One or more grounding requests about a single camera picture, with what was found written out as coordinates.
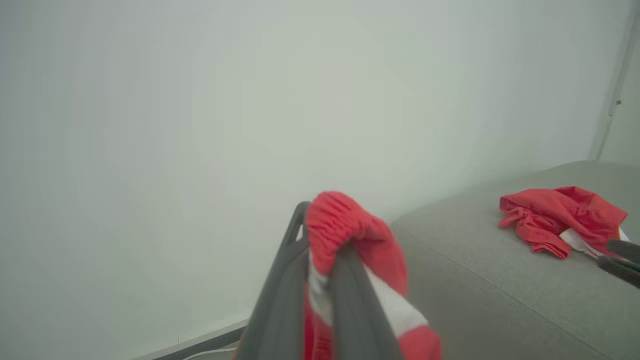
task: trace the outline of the gray sofa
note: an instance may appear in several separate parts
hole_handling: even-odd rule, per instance
[[[638,243],[640,168],[590,161],[477,188],[391,225],[408,298],[439,333],[445,360],[640,359],[640,290],[587,255],[535,254],[498,227],[500,196],[570,185],[629,212],[622,229]]]

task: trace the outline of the baseboard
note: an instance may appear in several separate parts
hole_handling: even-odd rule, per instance
[[[215,350],[240,340],[240,335],[248,322],[249,319],[242,320],[131,360],[183,360],[199,352]]]

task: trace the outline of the seam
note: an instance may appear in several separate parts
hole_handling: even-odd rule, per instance
[[[534,309],[531,309],[529,306],[523,304],[520,300],[514,298],[512,295],[504,292],[504,290],[498,288],[496,285],[492,284],[489,280],[485,279],[484,277],[481,277],[480,275],[478,275],[477,273],[471,271],[471,269],[467,268],[466,266],[460,264],[459,262],[451,259],[449,256],[446,256],[445,254],[442,254],[441,252],[435,250],[433,247],[430,247],[429,245],[421,242],[418,240],[418,238],[412,234],[409,230],[403,229],[403,231],[408,234],[412,241],[419,244],[420,246],[423,246],[437,254],[439,254],[440,256],[442,256],[445,259],[448,259],[449,261],[451,261],[452,263],[458,265],[459,267],[465,269],[468,273],[472,274],[473,276],[477,277],[478,279],[484,281],[486,284],[489,284],[492,288],[498,290],[500,293],[504,294],[505,296],[507,296],[508,298],[514,300],[515,302],[517,302],[518,304],[522,305],[524,308],[528,309],[530,312],[534,313],[536,316],[538,316],[540,319],[544,320],[545,322],[549,323],[550,325],[553,325],[555,328],[559,329],[561,332],[565,333],[566,335],[568,335],[569,337],[575,339],[576,341],[578,341],[579,343],[583,344],[585,347],[591,349],[592,351],[594,351],[595,353],[601,355],[602,357],[604,357],[605,359],[608,360],[612,360],[609,356],[601,353],[600,351],[598,351],[597,349],[593,348],[591,345],[585,343],[583,340],[577,338],[575,335],[573,335],[572,333],[564,330],[562,327],[560,327],[558,324],[551,322],[549,319],[547,319],[546,317],[542,316],[539,312],[535,311]]]

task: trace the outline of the red cloth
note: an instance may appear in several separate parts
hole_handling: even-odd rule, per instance
[[[310,264],[309,291],[305,304],[305,359],[330,360],[333,357],[331,311],[327,311],[323,290],[336,252],[352,241],[394,329],[406,360],[439,360],[440,338],[426,319],[404,296],[407,271],[404,256],[391,230],[352,198],[339,192],[324,192],[307,209]],[[380,280],[386,286],[380,286]]]
[[[534,252],[548,250],[564,259],[571,246],[560,237],[575,230],[595,250],[611,255],[606,243],[619,238],[618,229],[627,213],[598,194],[579,188],[530,189],[500,198],[500,210],[507,216],[500,227],[516,226],[516,234]]]

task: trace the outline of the white wall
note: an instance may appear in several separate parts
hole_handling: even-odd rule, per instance
[[[628,67],[620,79],[622,103],[616,107],[600,159],[640,166],[640,15],[627,51]]]
[[[2,357],[123,360],[248,316],[321,190],[392,220],[585,159],[630,6],[3,2]]]

